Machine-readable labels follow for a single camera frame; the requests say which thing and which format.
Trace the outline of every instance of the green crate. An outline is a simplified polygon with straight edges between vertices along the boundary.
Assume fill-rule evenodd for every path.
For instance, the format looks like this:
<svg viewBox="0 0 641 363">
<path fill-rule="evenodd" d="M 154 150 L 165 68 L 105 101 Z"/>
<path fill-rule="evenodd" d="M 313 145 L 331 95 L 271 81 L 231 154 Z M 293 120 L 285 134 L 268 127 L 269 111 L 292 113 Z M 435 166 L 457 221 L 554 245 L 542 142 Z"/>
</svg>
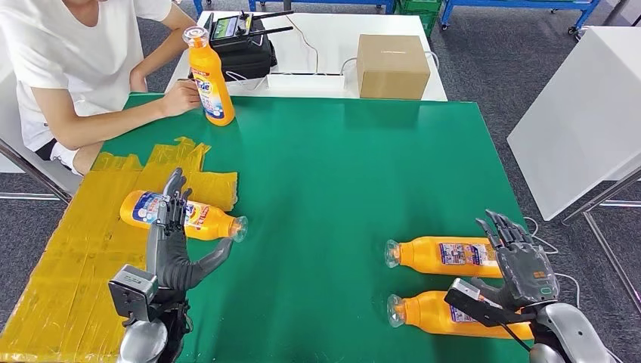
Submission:
<svg viewBox="0 0 641 363">
<path fill-rule="evenodd" d="M 406 11 L 403 9 L 402 5 L 400 4 L 400 1 L 402 0 L 396 0 L 396 2 L 394 3 L 395 4 L 394 14 L 418 15 L 418 17 L 421 19 L 421 24 L 423 25 L 423 30 L 425 31 L 425 35 L 429 38 L 429 36 L 432 34 L 432 28 L 436 23 L 436 19 L 438 18 L 438 10 L 437 11 Z"/>
<path fill-rule="evenodd" d="M 417 15 L 421 19 L 421 23 L 423 24 L 423 30 L 425 30 L 425 35 L 429 38 L 430 34 L 432 34 L 432 28 L 436 23 L 436 19 L 438 18 L 438 12 L 436 11 L 434 13 L 417 14 Z"/>
<path fill-rule="evenodd" d="M 400 0 L 401 11 L 434 11 L 441 10 L 441 0 Z"/>
</svg>

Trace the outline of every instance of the white cable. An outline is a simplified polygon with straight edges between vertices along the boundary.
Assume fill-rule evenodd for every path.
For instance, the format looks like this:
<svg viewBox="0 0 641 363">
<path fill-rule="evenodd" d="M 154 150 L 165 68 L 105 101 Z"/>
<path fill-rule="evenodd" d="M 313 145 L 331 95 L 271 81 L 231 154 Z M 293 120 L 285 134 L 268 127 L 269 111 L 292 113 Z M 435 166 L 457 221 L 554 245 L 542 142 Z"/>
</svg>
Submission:
<svg viewBox="0 0 641 363">
<path fill-rule="evenodd" d="M 348 58 L 348 60 L 346 60 L 345 62 L 342 63 L 341 73 L 340 73 L 341 76 L 343 75 L 343 72 L 345 72 L 345 66 L 347 65 L 347 63 L 349 63 L 351 61 L 356 61 L 356 59 L 357 59 L 356 57 L 351 57 L 351 58 Z"/>
<path fill-rule="evenodd" d="M 244 79 L 246 81 L 249 81 L 245 76 L 241 76 L 240 74 L 238 74 L 236 72 L 232 72 L 230 70 L 225 71 L 225 74 L 234 79 L 234 81 L 232 81 L 232 82 L 240 83 L 240 86 L 243 87 L 244 89 L 246 89 L 247 91 L 255 91 L 267 79 L 267 76 L 265 76 L 260 80 L 260 82 L 258 82 L 258 84 L 256 84 L 256 86 L 254 86 L 254 88 L 249 88 L 249 87 L 247 87 L 245 85 L 245 83 L 242 80 L 238 79 L 238 78 L 241 78 L 241 79 Z"/>
<path fill-rule="evenodd" d="M 546 244 L 549 248 L 552 249 L 552 251 L 550 251 L 550 252 L 544 251 L 546 255 L 556 255 L 557 253 L 559 253 L 559 250 L 556 247 L 554 247 L 552 244 L 550 244 L 549 242 L 547 242 L 543 238 L 537 236 L 537 232 L 539 232 L 539 224 L 537 223 L 537 221 L 533 220 L 530 217 L 523 217 L 523 219 L 525 219 L 526 221 L 530 221 L 530 222 L 534 223 L 534 232 L 530 233 L 532 238 L 534 238 L 535 240 L 538 240 L 542 244 Z"/>
<path fill-rule="evenodd" d="M 623 361 L 621 360 L 621 358 L 617 357 L 617 355 L 616 355 L 616 354 L 614 354 L 610 349 L 608 349 L 608 347 L 606 347 L 606 348 L 605 348 L 605 350 L 607 350 L 607 351 L 608 351 L 608 354 L 609 354 L 609 355 L 611 355 L 611 356 L 612 356 L 612 358 L 614 358 L 618 363 L 623 363 Z"/>
<path fill-rule="evenodd" d="M 433 51 L 425 51 L 425 54 L 431 54 L 432 58 L 434 58 L 434 63 L 436 63 L 436 70 L 441 68 L 441 62 L 438 61 L 438 56 L 436 55 L 435 52 Z"/>
<path fill-rule="evenodd" d="M 259 48 L 260 48 L 260 47 L 262 47 L 262 39 L 263 39 L 264 37 L 265 37 L 264 35 L 263 35 L 263 36 L 261 36 L 260 43 L 254 42 L 254 39 L 252 39 L 252 43 L 254 43 L 254 45 L 255 45 L 255 46 L 257 46 L 257 47 L 259 47 Z"/>
<path fill-rule="evenodd" d="M 285 17 L 287 18 L 287 20 L 289 20 L 289 21 L 290 21 L 290 23 L 292 24 L 292 26 L 293 26 L 293 27 L 295 27 L 295 28 L 296 28 L 296 30 L 298 30 L 298 31 L 299 31 L 299 33 L 300 33 L 300 35 L 301 35 L 301 37 L 302 37 L 302 41 L 303 41 L 303 42 L 305 42 L 305 44 L 306 44 L 309 48 L 312 48 L 312 49 L 314 50 L 314 52 L 316 53 L 316 68 L 315 68 L 316 70 L 314 71 L 314 74 L 317 74 L 317 73 L 318 73 L 318 49 L 314 48 L 313 46 L 311 46 L 311 44 L 309 44 L 309 42 L 308 42 L 308 41 L 307 41 L 307 39 L 305 38 L 305 34 L 303 34 L 302 30 L 300 30 L 300 28 L 298 28 L 298 26 L 297 26 L 297 25 L 296 25 L 296 24 L 295 24 L 295 23 L 290 19 L 290 16 L 289 16 L 289 15 L 285 15 Z"/>
<path fill-rule="evenodd" d="M 556 276 L 561 276 L 561 277 L 564 277 L 564 278 L 569 278 L 570 280 L 574 281 L 574 284 L 575 284 L 575 285 L 577 285 L 577 309 L 581 309 L 581 301 L 580 301 L 580 296 L 581 296 L 581 286 L 579 286 L 579 281 L 577 281 L 577 279 L 576 279 L 576 278 L 573 278 L 573 277 L 572 277 L 572 276 L 570 276 L 570 275 L 566 275 L 566 274 L 557 274 L 557 273 L 554 273 L 554 274 L 555 274 Z"/>
</svg>

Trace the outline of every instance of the yellow packing tape patch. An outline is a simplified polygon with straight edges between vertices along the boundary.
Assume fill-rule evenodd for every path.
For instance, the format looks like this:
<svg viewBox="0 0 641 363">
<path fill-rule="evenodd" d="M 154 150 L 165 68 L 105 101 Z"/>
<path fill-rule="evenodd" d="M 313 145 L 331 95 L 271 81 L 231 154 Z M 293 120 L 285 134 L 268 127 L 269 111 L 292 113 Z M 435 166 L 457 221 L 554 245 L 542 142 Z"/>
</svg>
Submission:
<svg viewBox="0 0 641 363">
<path fill-rule="evenodd" d="M 144 268 L 147 231 L 122 222 L 131 191 L 162 191 L 180 166 L 190 199 L 229 211 L 237 173 L 201 172 L 210 146 L 178 138 L 135 155 L 98 155 L 49 240 L 0 337 L 0 361 L 115 361 L 124 333 L 107 282 L 128 263 Z"/>
</svg>

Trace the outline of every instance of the white t-shirt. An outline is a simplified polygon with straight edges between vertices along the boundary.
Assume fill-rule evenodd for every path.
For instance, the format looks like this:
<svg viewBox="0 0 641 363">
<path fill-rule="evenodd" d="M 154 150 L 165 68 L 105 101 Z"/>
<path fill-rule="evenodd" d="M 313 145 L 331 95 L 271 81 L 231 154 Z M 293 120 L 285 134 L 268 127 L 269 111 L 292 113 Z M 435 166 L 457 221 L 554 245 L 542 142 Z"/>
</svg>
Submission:
<svg viewBox="0 0 641 363">
<path fill-rule="evenodd" d="M 142 61 L 136 17 L 162 21 L 171 0 L 99 2 L 98 24 L 88 27 L 62 0 L 0 0 L 0 26 L 17 78 L 25 146 L 38 150 L 53 134 L 31 92 L 66 88 L 79 116 L 120 111 L 129 74 Z"/>
</svg>

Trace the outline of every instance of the metal pole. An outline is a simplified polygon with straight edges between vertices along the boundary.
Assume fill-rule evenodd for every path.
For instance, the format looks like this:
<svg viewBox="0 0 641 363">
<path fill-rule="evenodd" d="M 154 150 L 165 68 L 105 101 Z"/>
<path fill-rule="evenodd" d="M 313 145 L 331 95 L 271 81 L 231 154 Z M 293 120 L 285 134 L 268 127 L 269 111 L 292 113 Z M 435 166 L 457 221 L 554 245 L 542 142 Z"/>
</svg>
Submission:
<svg viewBox="0 0 641 363">
<path fill-rule="evenodd" d="M 605 256 L 610 261 L 610 265 L 612 265 L 612 267 L 615 269 L 615 272 L 621 279 L 621 282 L 623 283 L 623 286 L 627 294 L 630 295 L 630 298 L 632 298 L 632 303 L 634 304 L 634 307 L 641 314 L 641 297 L 639 297 L 639 293 L 637 293 L 634 286 L 632 285 L 632 282 L 630 281 L 630 278 L 627 276 L 627 274 L 621 267 L 621 264 L 619 263 L 617 256 L 615 255 L 614 252 L 612 252 L 612 248 L 610 248 L 608 241 L 605 240 L 603 233 L 601 233 L 599 226 L 596 225 L 596 221 L 594 220 L 590 212 L 583 212 L 583 216 L 585 217 L 587 224 L 590 226 L 590 229 L 592 229 L 592 232 L 594 233 L 596 240 L 599 241 L 601 248 L 603 248 L 603 252 L 605 252 Z"/>
<path fill-rule="evenodd" d="M 15 200 L 60 200 L 53 194 L 32 194 L 32 193 L 0 193 L 0 199 Z"/>
<path fill-rule="evenodd" d="M 615 8 L 612 9 L 610 12 L 610 15 L 605 19 L 603 22 L 604 26 L 608 26 L 612 24 L 613 21 L 615 21 L 615 18 L 623 11 L 623 8 L 625 8 L 625 5 L 630 2 L 630 0 L 620 0 L 618 4 L 615 5 Z"/>
<path fill-rule="evenodd" d="M 633 184 L 634 182 L 636 182 L 640 178 L 641 178 L 641 166 L 639 166 L 638 168 L 633 170 L 628 175 L 624 176 L 621 180 L 619 180 L 616 183 L 614 183 L 610 188 L 605 189 L 601 194 L 599 194 L 596 197 L 592 198 L 589 202 L 585 203 L 579 209 L 575 210 L 572 214 L 570 214 L 569 216 L 565 217 L 565 219 L 563 219 L 563 221 L 562 221 L 562 224 L 567 225 L 568 222 L 570 222 L 572 219 L 574 219 L 577 216 L 579 216 L 581 213 L 591 211 L 596 206 L 598 206 L 601 203 L 605 202 L 607 199 L 613 197 L 619 191 L 621 191 L 625 187 Z"/>
<path fill-rule="evenodd" d="M 599 206 L 628 206 L 630 208 L 640 208 L 641 201 L 638 200 L 606 200 Z"/>
<path fill-rule="evenodd" d="M 24 170 L 24 172 L 31 175 L 38 182 L 42 183 L 47 189 L 51 191 L 51 193 L 60 198 L 60 200 L 62 200 L 64 203 L 69 204 L 71 202 L 71 195 L 69 195 L 69 193 L 67 193 L 63 188 L 54 183 L 48 176 L 38 170 L 33 164 L 22 157 L 22 155 L 16 152 L 3 140 L 0 140 L 0 154 L 5 155 L 5 157 L 7 157 L 7 159 L 9 159 L 12 163 L 19 166 L 22 170 Z"/>
<path fill-rule="evenodd" d="M 641 15 L 632 23 L 632 26 L 636 26 L 641 21 Z"/>
</svg>

